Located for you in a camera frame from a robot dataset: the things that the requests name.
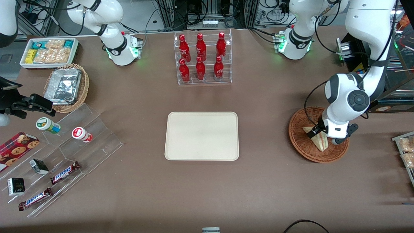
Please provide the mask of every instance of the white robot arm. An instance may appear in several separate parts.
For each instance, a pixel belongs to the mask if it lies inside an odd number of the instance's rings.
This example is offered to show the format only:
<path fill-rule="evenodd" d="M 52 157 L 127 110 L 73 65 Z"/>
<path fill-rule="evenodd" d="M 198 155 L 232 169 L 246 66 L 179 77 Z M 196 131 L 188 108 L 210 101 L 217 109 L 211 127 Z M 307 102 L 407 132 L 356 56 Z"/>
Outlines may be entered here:
<path fill-rule="evenodd" d="M 76 0 L 69 2 L 68 8 L 80 4 L 75 9 L 67 10 L 70 19 L 94 32 L 106 46 L 109 58 L 125 66 L 140 56 L 137 38 L 124 35 L 116 23 L 123 18 L 123 9 L 116 0 Z"/>
<path fill-rule="evenodd" d="M 396 0 L 349 0 L 346 29 L 355 38 L 368 43 L 370 68 L 363 74 L 335 74 L 325 85 L 325 96 L 330 106 L 323 112 L 309 137 L 321 130 L 339 144 L 357 128 L 349 121 L 363 114 L 371 100 L 384 91 L 384 71 L 388 65 L 391 44 L 391 10 Z"/>
<path fill-rule="evenodd" d="M 17 15 L 19 14 L 22 0 L 3 0 L 0 7 L 0 48 L 6 47 L 16 39 Z"/>
<path fill-rule="evenodd" d="M 278 52 L 292 60 L 304 57 L 315 33 L 316 16 L 334 15 L 338 10 L 341 13 L 347 5 L 348 0 L 290 0 L 289 11 L 296 22 L 294 28 L 280 31 Z"/>

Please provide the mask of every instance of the beige tray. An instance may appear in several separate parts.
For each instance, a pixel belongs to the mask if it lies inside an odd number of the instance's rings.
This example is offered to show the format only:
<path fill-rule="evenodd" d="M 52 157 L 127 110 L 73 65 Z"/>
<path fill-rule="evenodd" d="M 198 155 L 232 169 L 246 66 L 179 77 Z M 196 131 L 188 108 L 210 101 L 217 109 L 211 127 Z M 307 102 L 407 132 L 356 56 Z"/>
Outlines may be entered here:
<path fill-rule="evenodd" d="M 234 112 L 172 112 L 168 115 L 165 158 L 220 160 L 238 158 L 238 121 Z"/>

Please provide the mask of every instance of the wicker basket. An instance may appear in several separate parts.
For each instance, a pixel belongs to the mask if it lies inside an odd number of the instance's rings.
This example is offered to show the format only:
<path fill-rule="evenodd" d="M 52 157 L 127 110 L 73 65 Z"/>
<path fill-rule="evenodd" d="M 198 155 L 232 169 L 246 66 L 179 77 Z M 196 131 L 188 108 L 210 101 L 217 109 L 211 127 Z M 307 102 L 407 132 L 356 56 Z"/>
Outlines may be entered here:
<path fill-rule="evenodd" d="M 321 107 L 307 107 L 306 111 L 313 122 L 317 122 L 319 116 L 322 115 L 324 108 Z M 339 145 L 334 145 L 330 138 L 328 138 L 328 148 L 325 151 L 320 151 L 312 140 L 308 138 L 304 126 L 311 126 L 312 122 L 306 117 L 303 109 L 297 111 L 289 123 L 289 137 L 296 150 L 305 158 L 317 163 L 330 163 L 340 159 L 348 150 L 349 138 Z"/>
<path fill-rule="evenodd" d="M 69 113 L 69 112 L 72 112 L 78 109 L 78 107 L 80 107 L 85 102 L 86 96 L 88 95 L 88 88 L 89 88 L 88 74 L 85 72 L 85 70 L 80 65 L 77 65 L 77 64 L 70 64 L 67 66 L 62 66 L 62 67 L 59 67 L 58 69 L 69 69 L 69 68 L 76 68 L 82 72 L 82 77 L 80 80 L 80 89 L 77 94 L 78 99 L 73 105 L 53 105 L 53 109 L 60 113 Z M 49 78 L 46 81 L 46 85 L 43 89 L 43 95 L 46 93 L 46 89 L 48 88 L 51 76 L 52 74 L 49 75 Z"/>

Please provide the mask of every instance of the acrylic bottle rack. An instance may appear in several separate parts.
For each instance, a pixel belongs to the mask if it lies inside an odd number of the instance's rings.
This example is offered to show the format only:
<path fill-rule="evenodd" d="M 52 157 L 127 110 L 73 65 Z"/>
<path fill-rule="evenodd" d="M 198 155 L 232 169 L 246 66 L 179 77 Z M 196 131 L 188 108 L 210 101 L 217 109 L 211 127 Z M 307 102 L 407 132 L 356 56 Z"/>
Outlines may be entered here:
<path fill-rule="evenodd" d="M 214 64 L 216 63 L 217 57 L 217 41 L 219 39 L 219 32 L 224 32 L 224 40 L 226 41 L 226 55 L 223 57 L 223 80 L 218 82 L 214 79 Z M 207 60 L 204 62 L 206 67 L 206 74 L 205 79 L 203 81 L 198 80 L 197 72 L 195 70 L 195 65 L 197 64 L 197 34 L 200 32 L 180 32 L 174 34 L 174 51 L 176 56 L 176 67 L 177 67 L 177 80 L 179 85 L 186 85 L 186 84 L 220 84 L 220 83 L 231 83 L 233 81 L 233 73 L 232 73 L 232 53 L 231 53 L 231 30 L 207 30 L 202 31 L 204 42 L 206 43 L 207 47 Z M 180 41 L 178 36 L 183 34 L 185 36 L 185 40 L 190 47 L 190 55 L 191 61 L 186 63 L 188 68 L 190 69 L 190 81 L 188 83 L 183 82 L 180 75 L 180 64 L 179 60 L 181 58 L 180 55 Z"/>
<path fill-rule="evenodd" d="M 76 184 L 81 178 L 89 174 L 105 159 L 112 155 L 123 144 L 116 135 L 109 130 L 99 118 L 99 113 L 83 104 L 77 110 L 71 112 L 58 122 L 61 130 L 57 134 L 44 131 L 38 138 L 40 144 L 31 150 L 19 164 L 10 171 L 5 170 L 5 175 L 0 178 L 0 190 L 4 198 L 9 198 L 9 203 L 16 206 L 33 196 L 51 187 L 54 195 L 46 198 L 41 203 L 30 206 L 22 214 L 27 217 L 36 217 L 44 209 L 50 206 L 63 193 Z M 93 135 L 89 143 L 72 138 L 72 129 L 80 126 Z M 32 159 L 42 160 L 50 172 L 46 175 L 39 175 L 33 171 L 29 161 Z M 50 178 L 56 176 L 72 163 L 78 161 L 81 166 L 64 180 L 52 186 Z M 17 177 L 24 179 L 26 192 L 22 196 L 9 196 L 7 179 Z"/>

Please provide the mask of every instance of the table surface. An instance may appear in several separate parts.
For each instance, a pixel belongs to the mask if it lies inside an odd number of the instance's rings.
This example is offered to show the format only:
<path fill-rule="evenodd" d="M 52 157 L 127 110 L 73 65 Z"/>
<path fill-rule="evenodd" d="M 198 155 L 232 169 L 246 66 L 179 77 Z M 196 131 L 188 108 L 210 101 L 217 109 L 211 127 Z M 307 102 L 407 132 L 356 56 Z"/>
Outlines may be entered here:
<path fill-rule="evenodd" d="M 332 48 L 346 34 L 344 27 L 319 31 Z M 342 159 L 308 161 L 289 140 L 289 120 L 316 85 L 347 69 L 318 42 L 291 61 L 248 30 L 232 33 L 233 83 L 205 87 L 178 86 L 174 33 L 148 35 L 142 59 L 125 67 L 108 59 L 98 37 L 79 37 L 75 61 L 90 78 L 86 103 L 125 144 L 36 218 L 2 197 L 0 231 L 196 233 L 218 226 L 223 233 L 275 233 L 310 219 L 331 232 L 412 232 L 414 207 L 401 203 L 414 202 L 414 189 L 391 138 L 414 130 L 413 115 L 358 118 Z M 50 72 L 22 69 L 20 93 L 41 94 Z M 308 104 L 327 106 L 322 88 Z M 237 113 L 238 160 L 166 160 L 173 111 Z M 39 134 L 34 122 L 41 116 L 13 118 L 0 141 L 19 131 Z"/>

